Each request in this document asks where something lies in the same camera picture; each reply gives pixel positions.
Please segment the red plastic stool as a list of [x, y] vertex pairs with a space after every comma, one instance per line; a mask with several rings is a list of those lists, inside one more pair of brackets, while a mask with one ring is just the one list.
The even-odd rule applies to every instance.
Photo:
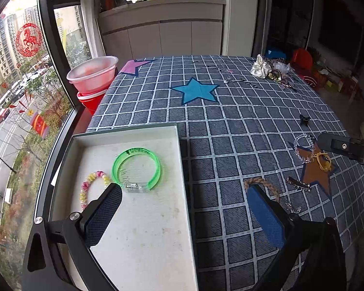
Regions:
[[312, 56], [306, 49], [298, 48], [293, 52], [293, 56], [290, 60], [290, 66], [311, 88], [318, 88], [318, 82], [312, 75]]

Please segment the black small hair claw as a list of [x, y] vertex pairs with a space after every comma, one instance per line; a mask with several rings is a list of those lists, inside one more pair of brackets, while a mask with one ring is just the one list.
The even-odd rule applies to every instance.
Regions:
[[308, 123], [310, 121], [310, 117], [303, 116], [302, 114], [300, 114], [299, 118], [300, 118], [300, 125], [308, 126]]

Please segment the pink plastic basin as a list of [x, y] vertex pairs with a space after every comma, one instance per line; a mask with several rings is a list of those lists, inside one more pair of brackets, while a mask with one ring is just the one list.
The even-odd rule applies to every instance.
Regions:
[[66, 78], [81, 94], [95, 93], [110, 86], [118, 61], [114, 56], [96, 57], [71, 69]]

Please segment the white low cabinet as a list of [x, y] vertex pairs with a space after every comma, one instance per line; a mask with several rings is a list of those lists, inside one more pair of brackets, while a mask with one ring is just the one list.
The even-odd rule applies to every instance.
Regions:
[[133, 59], [218, 55], [224, 0], [153, 0], [122, 5], [99, 15], [107, 55], [122, 68]]

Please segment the red paper-cut window decal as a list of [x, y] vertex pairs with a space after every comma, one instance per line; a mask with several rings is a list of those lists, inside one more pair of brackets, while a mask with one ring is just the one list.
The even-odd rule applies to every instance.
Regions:
[[36, 24], [28, 22], [17, 31], [16, 50], [23, 57], [33, 57], [42, 49], [42, 41], [41, 29]]

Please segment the blue plastic stool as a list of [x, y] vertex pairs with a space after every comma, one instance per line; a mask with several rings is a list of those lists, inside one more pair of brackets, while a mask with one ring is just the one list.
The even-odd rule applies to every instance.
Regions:
[[282, 58], [285, 60], [287, 58], [286, 54], [283, 51], [279, 51], [277, 49], [268, 49], [264, 56], [268, 59]]

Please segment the silver metal hair clip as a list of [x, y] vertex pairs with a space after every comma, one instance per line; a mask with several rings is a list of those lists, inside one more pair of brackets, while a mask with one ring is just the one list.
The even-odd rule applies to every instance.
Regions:
[[311, 186], [308, 183], [303, 183], [302, 181], [298, 181], [297, 179], [294, 179], [291, 176], [288, 176], [286, 179], [286, 182], [292, 186], [294, 186], [294, 188], [296, 189], [300, 189], [303, 191], [311, 191]]

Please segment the red plastic bucket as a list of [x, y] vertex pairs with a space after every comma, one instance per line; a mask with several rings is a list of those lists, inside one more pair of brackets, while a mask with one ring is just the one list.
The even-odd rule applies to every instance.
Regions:
[[96, 112], [101, 100], [105, 96], [107, 89], [101, 90], [99, 92], [94, 92], [91, 94], [82, 94], [80, 92], [77, 93], [77, 98], [80, 103], [92, 114]]

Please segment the white fabric scrunchie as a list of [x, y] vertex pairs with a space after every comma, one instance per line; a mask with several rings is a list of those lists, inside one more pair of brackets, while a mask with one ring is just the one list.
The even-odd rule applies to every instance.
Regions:
[[256, 78], [265, 79], [270, 71], [272, 71], [270, 63], [262, 55], [257, 55], [256, 61], [250, 69], [250, 73]]

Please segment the blue grid star tablecloth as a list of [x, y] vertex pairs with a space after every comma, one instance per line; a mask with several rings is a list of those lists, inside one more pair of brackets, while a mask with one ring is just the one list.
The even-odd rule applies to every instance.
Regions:
[[[295, 74], [293, 87], [260, 80], [252, 59], [224, 56], [145, 58], [133, 74], [119, 74], [89, 124], [89, 131], [175, 123], [181, 145], [201, 290], [248, 290], [277, 254], [250, 211], [244, 181], [274, 184], [285, 209], [301, 218], [337, 223], [347, 269], [364, 233], [364, 167], [332, 155], [330, 192], [314, 179], [305, 192], [286, 182], [301, 179], [306, 135], [346, 135], [344, 125]], [[299, 115], [310, 117], [300, 125]]]

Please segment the pile of mixed jewelry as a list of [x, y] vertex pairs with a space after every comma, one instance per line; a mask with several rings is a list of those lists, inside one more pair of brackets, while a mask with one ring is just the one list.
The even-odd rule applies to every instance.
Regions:
[[275, 81], [282, 89], [287, 88], [297, 92], [289, 76], [289, 72], [291, 71], [290, 64], [286, 65], [282, 58], [268, 59], [268, 64], [271, 68], [267, 75], [269, 80]]

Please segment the green translucent bangle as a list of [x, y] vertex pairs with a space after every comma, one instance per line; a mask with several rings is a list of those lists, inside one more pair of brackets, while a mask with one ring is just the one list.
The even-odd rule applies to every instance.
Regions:
[[126, 192], [147, 193], [158, 184], [161, 175], [158, 157], [141, 147], [123, 151], [112, 166], [112, 179]]

